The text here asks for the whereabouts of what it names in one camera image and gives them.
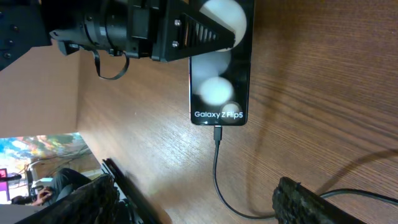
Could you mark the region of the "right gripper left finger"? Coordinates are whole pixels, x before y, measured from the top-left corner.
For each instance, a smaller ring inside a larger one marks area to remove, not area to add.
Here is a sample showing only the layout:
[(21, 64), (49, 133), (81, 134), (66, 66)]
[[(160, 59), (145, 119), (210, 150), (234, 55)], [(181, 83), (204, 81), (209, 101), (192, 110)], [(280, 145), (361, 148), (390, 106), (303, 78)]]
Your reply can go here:
[(19, 223), (162, 223), (153, 206), (111, 159), (103, 161), (103, 169), (104, 174)]

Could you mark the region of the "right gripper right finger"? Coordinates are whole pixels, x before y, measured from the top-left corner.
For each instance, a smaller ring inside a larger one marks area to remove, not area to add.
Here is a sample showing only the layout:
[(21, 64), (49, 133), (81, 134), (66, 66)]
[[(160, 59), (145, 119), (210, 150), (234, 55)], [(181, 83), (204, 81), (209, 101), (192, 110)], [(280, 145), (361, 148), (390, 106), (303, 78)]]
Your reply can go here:
[(288, 177), (280, 178), (272, 208), (279, 223), (364, 224)]

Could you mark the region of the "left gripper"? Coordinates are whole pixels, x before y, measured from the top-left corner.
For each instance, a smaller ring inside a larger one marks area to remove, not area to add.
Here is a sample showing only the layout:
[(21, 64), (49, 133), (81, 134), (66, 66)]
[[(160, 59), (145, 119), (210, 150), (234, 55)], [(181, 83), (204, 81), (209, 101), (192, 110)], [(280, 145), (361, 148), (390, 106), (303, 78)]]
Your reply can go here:
[(126, 57), (171, 62), (234, 45), (235, 34), (201, 14), (183, 12), (183, 1), (127, 1)]

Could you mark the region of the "black Galaxy flip phone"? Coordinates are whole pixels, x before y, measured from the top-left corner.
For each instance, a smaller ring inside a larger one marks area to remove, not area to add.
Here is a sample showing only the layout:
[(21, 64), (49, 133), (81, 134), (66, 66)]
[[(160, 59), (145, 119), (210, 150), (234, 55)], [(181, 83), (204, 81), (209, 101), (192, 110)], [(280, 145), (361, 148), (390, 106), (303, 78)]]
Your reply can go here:
[(197, 0), (190, 5), (235, 34), (233, 47), (189, 59), (190, 121), (243, 126), (248, 120), (255, 0)]

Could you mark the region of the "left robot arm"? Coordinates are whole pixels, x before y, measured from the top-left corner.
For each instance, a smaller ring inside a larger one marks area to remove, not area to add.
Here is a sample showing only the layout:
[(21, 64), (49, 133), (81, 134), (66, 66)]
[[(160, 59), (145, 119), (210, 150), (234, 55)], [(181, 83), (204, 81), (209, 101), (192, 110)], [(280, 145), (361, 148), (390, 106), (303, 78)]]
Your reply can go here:
[(1, 68), (56, 41), (62, 54), (81, 49), (113, 57), (170, 62), (234, 45), (225, 26), (184, 1), (1, 0)]

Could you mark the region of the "seated person in background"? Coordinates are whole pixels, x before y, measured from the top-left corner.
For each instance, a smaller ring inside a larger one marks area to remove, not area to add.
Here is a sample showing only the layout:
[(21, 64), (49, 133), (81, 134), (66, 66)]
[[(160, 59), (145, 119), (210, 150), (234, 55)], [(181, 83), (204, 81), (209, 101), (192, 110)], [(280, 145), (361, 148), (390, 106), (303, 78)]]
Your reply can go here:
[(50, 206), (90, 182), (91, 179), (81, 173), (73, 169), (63, 168), (55, 174), (50, 185), (37, 194), (33, 202), (29, 202), (22, 196), (16, 196), (11, 200), (11, 203), (16, 205)]

